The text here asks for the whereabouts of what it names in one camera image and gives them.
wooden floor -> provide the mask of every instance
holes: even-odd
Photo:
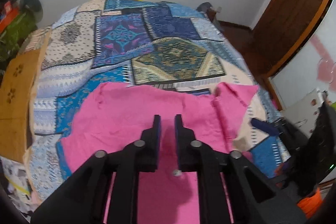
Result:
[[[226,22],[221,22],[221,27],[224,36],[244,57],[256,81],[264,88],[267,88],[261,76],[266,73],[268,61],[253,48],[253,33],[251,29]]]

blue patterned bedspread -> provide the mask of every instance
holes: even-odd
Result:
[[[29,163],[30,180],[42,200],[69,175],[62,147],[55,146],[71,133],[73,116],[99,83],[178,92],[188,83],[206,87],[223,81],[226,63],[249,74],[206,15],[176,3],[92,0],[64,13],[52,28],[34,103],[38,138]],[[278,119],[268,93],[260,88],[258,97],[267,119]]]

pink cloth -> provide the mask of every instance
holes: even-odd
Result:
[[[228,153],[258,86],[220,83],[215,95],[195,96],[149,85],[100,84],[74,116],[71,135],[62,138],[65,159],[75,171],[95,151],[112,153],[140,138],[161,116],[159,167],[140,173],[139,224],[199,223],[196,173],[173,176],[177,167],[174,117],[214,150]]]

patchwork quilt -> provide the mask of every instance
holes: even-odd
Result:
[[[67,177],[59,140],[71,134],[73,116],[100,83],[153,85],[196,95],[213,92],[222,81],[255,84],[206,15],[180,4],[92,0],[64,13],[49,28],[33,106],[36,140],[26,166],[41,201]],[[280,117],[261,88],[236,141],[245,151],[267,137],[249,125],[250,117]]]

decorative pattern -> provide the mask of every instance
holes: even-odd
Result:
[[[203,14],[182,5],[92,0],[65,13],[53,24],[34,104],[34,132],[43,136],[36,136],[29,168],[40,198],[71,174],[59,140],[70,133],[74,113],[99,83],[124,81],[208,94],[219,82],[241,82],[236,67],[244,68],[226,39]],[[265,109],[268,120],[280,117],[262,89],[251,104]],[[258,115],[251,110],[243,123],[248,124],[249,114]],[[249,128],[242,130],[254,137]]]
[[[41,69],[93,58],[94,35],[90,26],[95,23],[95,16],[94,12],[81,12],[76,14],[73,22],[53,30]]]
[[[26,46],[24,52],[32,51],[32,50],[37,50],[41,48],[44,42],[44,37],[47,34],[47,32],[51,29],[50,26],[45,27],[43,29],[38,29],[34,31],[31,34],[30,41],[28,45]]]
[[[277,138],[269,136],[251,149],[253,163],[268,178],[275,177],[276,168],[282,163]]]
[[[23,70],[23,64],[19,64],[16,68],[15,68],[15,72],[13,73],[14,77],[18,77],[18,75],[21,74]]]
[[[35,99],[34,101],[34,133],[50,135],[56,129],[56,97]]]
[[[206,18],[191,18],[201,39],[224,41],[224,35]]]
[[[91,0],[78,8],[77,12],[104,10],[105,0]]]
[[[189,18],[172,17],[168,7],[142,8],[142,14],[154,39],[164,37],[201,39]]]
[[[253,85],[253,80],[246,75],[242,70],[236,66],[220,59],[224,69],[230,73],[227,75],[227,79],[224,80],[227,83],[239,84],[239,85]],[[251,126],[250,119],[256,117],[262,121],[266,119],[266,113],[262,107],[261,100],[255,95],[247,111],[243,117],[243,122],[238,133],[237,138],[234,140],[234,145],[241,151],[247,151],[254,145],[264,140],[268,135]]]
[[[44,201],[63,183],[55,144],[61,135],[40,137],[31,147],[31,180]]]
[[[62,133],[63,137],[70,134],[71,123],[75,113],[78,111],[84,99],[91,93],[100,83],[104,82],[123,82],[123,67],[102,72],[92,77],[75,93],[67,97],[57,98],[57,119],[56,133]]]
[[[78,6],[61,15],[61,18],[52,25],[52,28],[55,29],[67,22],[73,21],[77,8]]]
[[[91,68],[92,64],[93,59],[73,65],[51,67],[42,71],[37,85],[36,97],[47,98],[72,94],[96,74],[130,65],[130,60],[94,69]]]
[[[125,8],[142,8],[157,6],[157,3],[134,0],[106,0],[105,10],[120,10]]]
[[[145,83],[148,72],[156,75],[152,81],[225,74],[213,54],[189,41],[174,37],[158,39],[153,44],[153,52],[132,60],[136,84]]]
[[[80,25],[76,22],[69,24],[65,27],[65,29],[61,32],[60,41],[64,43],[64,45],[68,45],[70,43],[75,43],[76,38],[81,35]]]
[[[173,17],[204,18],[204,15],[190,7],[178,3],[166,3]]]
[[[0,165],[1,163],[3,174],[9,182],[6,189],[9,192],[8,196],[16,209],[30,222],[30,216],[37,208],[37,204],[32,201],[32,190],[26,169],[22,164],[4,157],[0,157]]]
[[[6,102],[8,104],[10,104],[12,102],[12,100],[14,99],[14,97],[15,97],[15,91],[16,91],[16,89],[10,89],[10,91],[8,92],[8,94],[7,94],[7,100],[6,100]]]
[[[97,18],[95,48],[94,66],[116,64],[154,49],[140,14]]]
[[[278,142],[278,147],[279,147],[282,162],[285,162],[291,157],[291,155],[286,149],[286,147],[284,146],[283,142],[280,140],[280,138],[277,138],[277,142]]]

